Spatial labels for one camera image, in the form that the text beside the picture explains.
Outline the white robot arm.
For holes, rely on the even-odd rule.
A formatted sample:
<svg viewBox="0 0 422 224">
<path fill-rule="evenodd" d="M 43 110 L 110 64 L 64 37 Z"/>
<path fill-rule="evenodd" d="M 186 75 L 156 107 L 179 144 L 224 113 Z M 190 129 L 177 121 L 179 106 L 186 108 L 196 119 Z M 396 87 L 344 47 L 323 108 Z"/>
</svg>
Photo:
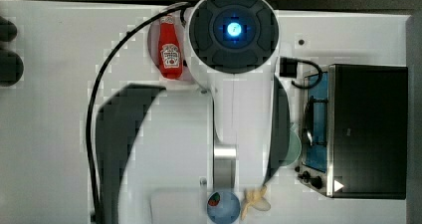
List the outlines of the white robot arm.
<svg viewBox="0 0 422 224">
<path fill-rule="evenodd" d="M 191 8 L 182 44 L 157 49 L 188 79 L 127 85 L 98 111 L 100 224 L 240 224 L 289 145 L 280 37 L 265 0 Z"/>
</svg>

